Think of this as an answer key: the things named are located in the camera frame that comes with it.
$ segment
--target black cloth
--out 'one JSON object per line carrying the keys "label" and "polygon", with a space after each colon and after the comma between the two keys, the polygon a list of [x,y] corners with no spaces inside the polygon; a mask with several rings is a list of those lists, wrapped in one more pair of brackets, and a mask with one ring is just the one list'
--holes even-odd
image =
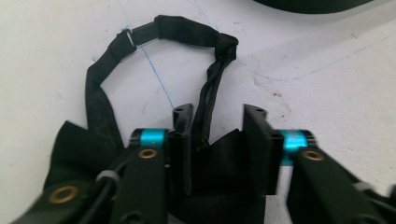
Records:
{"label": "black cloth", "polygon": [[88,69],[85,91],[88,130],[70,122],[61,128],[44,189],[69,180],[92,183],[126,150],[101,84],[136,50],[134,43],[143,43],[152,35],[158,35],[160,39],[215,48],[216,58],[207,69],[207,82],[202,87],[192,124],[192,149],[195,151],[192,194],[170,197],[169,211],[191,224],[263,223],[265,199],[257,195],[248,176],[245,134],[235,130],[212,146],[207,143],[221,76],[225,67],[236,58],[238,40],[182,17],[158,16],[154,23],[134,31],[136,34],[128,30],[121,32],[104,55]]}

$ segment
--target metal ring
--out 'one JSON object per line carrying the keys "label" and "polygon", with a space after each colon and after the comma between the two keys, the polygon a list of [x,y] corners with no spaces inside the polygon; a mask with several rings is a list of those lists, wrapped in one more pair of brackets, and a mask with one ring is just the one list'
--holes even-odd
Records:
{"label": "metal ring", "polygon": [[304,151],[303,156],[311,161],[323,161],[324,156],[316,151]]}
{"label": "metal ring", "polygon": [[78,195],[78,188],[75,186],[65,186],[56,189],[49,196],[50,203],[67,203]]}
{"label": "metal ring", "polygon": [[139,152],[139,157],[142,159],[151,159],[151,158],[156,157],[157,154],[158,154],[157,150],[151,149],[151,148],[146,148]]}

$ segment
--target black fabric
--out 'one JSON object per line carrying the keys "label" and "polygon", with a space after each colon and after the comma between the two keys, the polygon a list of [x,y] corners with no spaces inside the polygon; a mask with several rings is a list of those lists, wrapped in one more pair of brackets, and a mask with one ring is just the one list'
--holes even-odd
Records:
{"label": "black fabric", "polygon": [[117,157],[118,153],[106,139],[65,122],[52,150],[44,189],[64,181],[93,182]]}
{"label": "black fabric", "polygon": [[113,161],[125,161],[120,157],[125,148],[117,122],[100,85],[125,57],[136,50],[131,37],[139,38],[135,41],[138,43],[150,40],[157,34],[155,26],[159,38],[215,48],[216,58],[206,71],[207,82],[202,87],[192,124],[192,148],[196,149],[192,161],[192,195],[171,197],[170,212],[192,224],[262,223],[265,199],[258,197],[248,177],[245,134],[235,130],[212,146],[207,143],[221,76],[225,67],[236,58],[238,40],[182,17],[158,16],[153,24],[136,28],[139,33],[135,35],[123,31],[88,69],[85,91],[88,130],[69,122],[64,124],[52,151],[44,188],[68,180],[93,182]]}

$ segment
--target black strap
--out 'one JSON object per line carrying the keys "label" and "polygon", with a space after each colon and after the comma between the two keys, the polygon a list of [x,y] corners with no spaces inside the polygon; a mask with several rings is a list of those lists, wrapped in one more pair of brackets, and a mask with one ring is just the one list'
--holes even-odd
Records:
{"label": "black strap", "polygon": [[157,37],[215,48],[216,61],[207,69],[207,82],[202,87],[192,127],[194,145],[207,147],[205,143],[210,135],[210,123],[221,75],[224,68],[236,58],[238,40],[182,17],[158,16],[152,23],[133,29],[132,32],[124,30],[117,35],[102,57],[88,69],[85,101],[89,130],[112,143],[118,153],[124,147],[111,104],[100,85],[120,61],[136,51],[136,45]]}
{"label": "black strap", "polygon": [[[45,190],[64,181],[95,181],[125,149],[103,81],[136,46],[155,38],[215,48],[215,62],[207,69],[192,124],[193,159],[191,196],[172,196],[169,211],[190,224],[263,222],[265,199],[258,197],[248,176],[245,134],[233,131],[210,146],[210,123],[222,73],[236,58],[238,41],[209,26],[182,17],[158,16],[154,22],[117,35],[102,57],[88,69],[86,111],[89,130],[68,122],[60,130],[52,151]],[[106,223],[108,211],[97,218]]]}

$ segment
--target black object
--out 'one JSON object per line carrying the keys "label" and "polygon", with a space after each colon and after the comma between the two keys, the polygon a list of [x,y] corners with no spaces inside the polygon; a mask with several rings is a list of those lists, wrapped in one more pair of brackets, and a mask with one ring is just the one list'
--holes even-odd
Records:
{"label": "black object", "polygon": [[254,0],[268,7],[304,14],[327,14],[345,11],[373,0]]}
{"label": "black object", "polygon": [[[156,131],[151,144],[147,130],[137,129],[125,148],[100,85],[136,44],[156,37],[215,48],[216,61],[207,69],[195,117],[192,105],[181,105],[173,110],[172,130]],[[89,129],[64,124],[43,193],[13,223],[164,224],[169,212],[189,224],[262,224],[265,197],[276,194],[283,133],[268,124],[266,111],[245,105],[242,131],[207,142],[221,75],[236,58],[237,44],[181,17],[158,16],[121,32],[88,69]],[[360,181],[319,150],[310,132],[299,132],[309,148],[290,154],[296,163],[288,198],[293,223],[395,223],[396,190],[385,198],[353,189]],[[339,192],[345,199],[335,200]]]}

